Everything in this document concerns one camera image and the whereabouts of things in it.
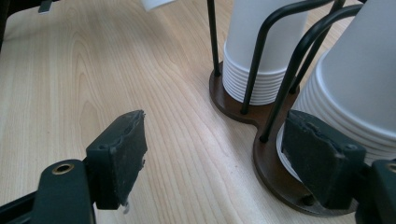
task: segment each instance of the black metal wire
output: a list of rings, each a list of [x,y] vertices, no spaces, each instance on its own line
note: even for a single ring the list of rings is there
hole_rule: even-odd
[[[286,70],[285,76],[283,78],[282,84],[280,85],[279,93],[276,96],[275,103],[271,109],[268,120],[265,124],[265,128],[262,132],[262,136],[260,137],[260,141],[267,142],[270,132],[274,126],[276,117],[285,102],[286,96],[290,89],[291,83],[294,80],[294,74],[298,70],[301,61],[303,60],[306,52],[309,50],[309,47],[312,43],[325,32],[329,27],[341,19],[355,16],[358,14],[359,10],[361,10],[362,5],[355,5],[350,7],[343,7],[332,14],[329,14],[322,18],[320,21],[315,23],[308,32],[303,36],[300,40],[297,48],[294,50],[291,55],[290,63],[288,69]]]
[[[334,4],[332,5],[332,9],[330,9],[329,14],[333,13],[334,11],[340,9],[343,7],[344,3],[346,0],[335,0]],[[330,26],[329,29],[327,29],[326,31],[324,31],[318,38],[317,40],[315,40],[314,44],[311,47],[311,50],[309,50],[305,61],[303,63],[303,65],[300,68],[300,71],[298,71],[298,75],[296,77],[296,79],[293,81],[293,84],[291,84],[291,88],[289,93],[294,94],[295,92],[297,92],[297,89],[300,85],[301,80],[303,80],[304,75],[306,74],[306,71],[309,68],[309,65],[311,65],[312,61],[314,61],[315,56],[318,53],[318,50],[321,46],[321,44],[323,43],[324,39],[327,36],[327,33],[329,33],[330,29],[332,27]]]
[[[207,12],[209,16],[210,41],[212,43],[213,72],[215,77],[219,77],[221,73],[219,70],[218,37],[216,33],[216,12],[214,0],[207,0]]]
[[[253,59],[250,66],[250,72],[247,80],[247,89],[245,91],[245,98],[242,104],[241,114],[248,113],[248,105],[250,104],[251,94],[253,93],[254,83],[256,81],[257,72],[259,71],[260,60],[262,59],[262,52],[264,50],[265,40],[268,35],[269,30],[274,25],[275,22],[280,19],[304,12],[313,8],[321,7],[329,4],[333,0],[314,0],[314,1],[303,1],[294,4],[281,7],[280,9],[274,11],[262,24],[260,31],[257,36],[256,46],[253,53]]]

